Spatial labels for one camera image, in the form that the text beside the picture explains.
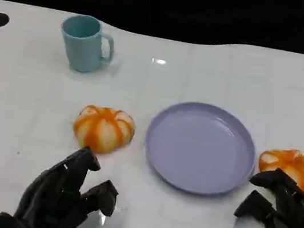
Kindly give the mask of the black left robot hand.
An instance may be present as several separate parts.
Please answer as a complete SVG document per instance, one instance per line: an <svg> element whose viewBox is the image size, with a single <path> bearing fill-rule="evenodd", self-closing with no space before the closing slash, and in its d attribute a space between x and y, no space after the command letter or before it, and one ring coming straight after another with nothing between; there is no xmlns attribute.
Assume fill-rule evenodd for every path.
<svg viewBox="0 0 304 228"><path fill-rule="evenodd" d="M13 215L0 213L0 228L77 228L92 212L111 216L118 196L111 180L80 193L87 173L100 168L90 148L77 150L36 177Z"/></svg>

